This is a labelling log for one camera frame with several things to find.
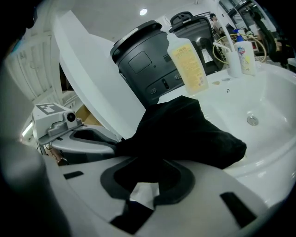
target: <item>plastic bottle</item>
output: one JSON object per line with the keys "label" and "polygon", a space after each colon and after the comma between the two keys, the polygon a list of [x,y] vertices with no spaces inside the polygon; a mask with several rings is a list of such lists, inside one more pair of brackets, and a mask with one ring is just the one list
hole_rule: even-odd
{"label": "plastic bottle", "polygon": [[237,50],[240,58],[241,71],[244,74],[256,75],[255,55],[252,43],[244,41],[244,38],[238,34],[239,29],[234,30],[237,33],[234,48]]}
{"label": "plastic bottle", "polygon": [[163,26],[161,30],[167,32],[167,53],[180,73],[187,92],[193,95],[209,88],[202,62],[191,41],[170,33],[169,26]]}

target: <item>black cloth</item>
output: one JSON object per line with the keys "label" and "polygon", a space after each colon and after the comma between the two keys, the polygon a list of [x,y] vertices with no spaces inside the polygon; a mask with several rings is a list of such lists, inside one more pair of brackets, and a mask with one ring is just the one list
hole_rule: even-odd
{"label": "black cloth", "polygon": [[185,96],[150,106],[134,136],[116,146],[119,156],[193,160],[221,169],[242,159],[247,149],[206,120],[198,100]]}

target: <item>sink basin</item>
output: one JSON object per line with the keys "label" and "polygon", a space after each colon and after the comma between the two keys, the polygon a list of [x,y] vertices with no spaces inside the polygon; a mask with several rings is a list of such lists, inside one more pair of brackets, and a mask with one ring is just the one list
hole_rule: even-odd
{"label": "sink basin", "polygon": [[209,89],[190,96],[183,86],[159,103],[180,95],[199,100],[206,119],[247,144],[245,157],[224,171],[272,206],[295,183],[296,74],[259,62],[257,67],[255,77],[211,74]]}

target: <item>blue cap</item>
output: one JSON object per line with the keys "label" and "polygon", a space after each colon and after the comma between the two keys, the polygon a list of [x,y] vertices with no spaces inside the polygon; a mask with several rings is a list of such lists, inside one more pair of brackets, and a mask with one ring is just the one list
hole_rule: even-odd
{"label": "blue cap", "polygon": [[240,29],[235,29],[235,30],[233,30],[233,32],[237,34],[236,42],[244,41],[244,38],[243,38],[241,35],[239,35],[239,30],[240,30]]}

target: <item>ceiling light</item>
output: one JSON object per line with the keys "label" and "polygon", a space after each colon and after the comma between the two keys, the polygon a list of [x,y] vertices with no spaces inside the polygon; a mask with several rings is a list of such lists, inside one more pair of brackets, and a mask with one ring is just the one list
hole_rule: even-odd
{"label": "ceiling light", "polygon": [[33,126],[33,123],[31,122],[27,128],[25,129],[25,131],[22,133],[23,137],[27,134],[27,132],[30,130],[30,128]]}
{"label": "ceiling light", "polygon": [[144,8],[144,9],[142,9],[142,10],[140,11],[140,15],[141,15],[141,16],[144,16],[146,13],[147,13],[147,9],[146,9],[146,8]]}

